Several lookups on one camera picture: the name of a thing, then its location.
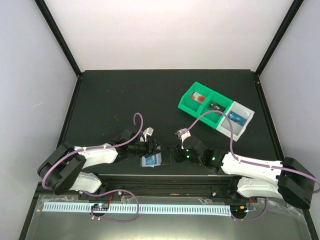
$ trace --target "green tray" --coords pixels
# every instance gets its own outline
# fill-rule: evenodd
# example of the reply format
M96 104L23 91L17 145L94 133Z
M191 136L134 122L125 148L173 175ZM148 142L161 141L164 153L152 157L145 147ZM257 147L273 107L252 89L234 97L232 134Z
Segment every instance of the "green tray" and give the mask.
M195 92L205 96L205 100L202 103L191 98ZM191 116L198 118L201 114L210 111L208 107L212 102L225 107L224 113L227 113L234 101L216 91L213 91L199 82L195 82L182 96L178 108L190 114ZM200 121L209 125L213 129L216 129L222 118L222 115L212 112L202 117Z

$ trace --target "red object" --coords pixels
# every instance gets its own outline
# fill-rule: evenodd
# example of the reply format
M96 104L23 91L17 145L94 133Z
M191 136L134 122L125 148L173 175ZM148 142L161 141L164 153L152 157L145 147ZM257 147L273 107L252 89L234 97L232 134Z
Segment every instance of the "red object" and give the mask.
M252 201L250 197L248 197L248 199L249 199L249 201L250 201L251 203L253 203L253 205L254 205L255 207L257 207L257 204L255 204L254 201Z
M205 96L198 96L198 98L196 99L199 103L203 103L204 102L204 100L206 99L206 97Z
M109 204L111 203L112 197L113 197L113 195L112 195L112 193L110 193Z
M206 99L205 96L201 95L200 93L198 93L198 92L196 92L196 91L191 95L191 98L194 99L194 100L196 100L198 103L201 103L201 104L202 104L202 103L205 101L205 99Z

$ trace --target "robotic arm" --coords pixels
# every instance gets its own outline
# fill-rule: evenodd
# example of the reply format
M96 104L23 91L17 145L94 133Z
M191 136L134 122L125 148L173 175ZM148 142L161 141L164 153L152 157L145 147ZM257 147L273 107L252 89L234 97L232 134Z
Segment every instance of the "robotic arm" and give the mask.
M200 163L215 174L241 176L235 178L236 184L230 185L229 189L218 190L215 198L225 198L228 191L235 190L245 198L278 198L296 208L310 208L315 182L281 170L289 168L313 176L297 160L286 157L284 161L265 161L239 155L235 155L235 159L231 152L206 147L202 141L191 136L187 129L181 129L176 134L181 140L181 146L177 148L180 156L178 162L190 160Z
M136 133L136 127L128 127L122 134L118 135L111 144L118 145L125 143ZM150 137L152 133L153 129L148 127L141 134L141 137L121 147L110 147L111 145L106 143L98 149L87 150L86 147L71 146L68 143L63 143L38 168L37 173L43 179L58 160L71 152L79 151L54 168L49 173L45 184L52 189L56 195L64 194L69 190L95 193L102 185L99 176L94 173L82 172L82 169L99 164L118 162L125 159L128 154L134 154L140 157L145 156L147 158L148 156L159 153L161 151L159 149L160 145Z
M56 195L69 190L88 193L102 191L99 175L82 172L82 169L118 162L125 159L128 154L147 158L161 152L160 144L151 137L153 133L151 127L140 133L133 141L123 144L138 132L136 126L128 127L110 144L88 149L63 143L39 167L37 173L42 179L46 178L45 185ZM181 146L175 148L178 163L188 160L201 164L213 174L234 176L229 186L218 186L214 190L213 198L231 199L237 202L241 198L243 200L250 197L272 197L283 199L297 208L310 208L314 181L281 170L284 167L313 176L295 159L286 157L284 161L264 161L238 156L232 152L208 148L202 141L191 136L186 129L181 129L176 134L181 140Z

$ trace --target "blue object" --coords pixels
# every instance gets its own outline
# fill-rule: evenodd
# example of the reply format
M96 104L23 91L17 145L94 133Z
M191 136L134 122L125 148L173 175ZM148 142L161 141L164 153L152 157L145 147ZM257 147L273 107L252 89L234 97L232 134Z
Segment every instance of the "blue object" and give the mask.
M161 152L148 156L148 157L142 157L141 158L141 166L142 167L156 167L160 166L162 162Z
M233 111L229 112L228 118L241 126L245 125L247 121L247 119L245 119L243 116L240 116L239 114Z

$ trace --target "metal surface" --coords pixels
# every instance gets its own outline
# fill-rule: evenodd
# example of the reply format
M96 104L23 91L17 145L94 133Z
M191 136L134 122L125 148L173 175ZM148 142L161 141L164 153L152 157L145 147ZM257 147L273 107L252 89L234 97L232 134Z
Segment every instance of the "metal surface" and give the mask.
M109 217L124 220L131 214ZM223 216L141 214L133 222L117 223L67 212L41 212L36 221L27 240L310 240L305 224L273 212L253 222Z
M45 202L43 212L90 213L95 203ZM137 204L111 203L108 210L94 210L94 213L135 214ZM230 206L224 205L181 205L181 204L140 204L139 214L167 215L215 215L231 217Z

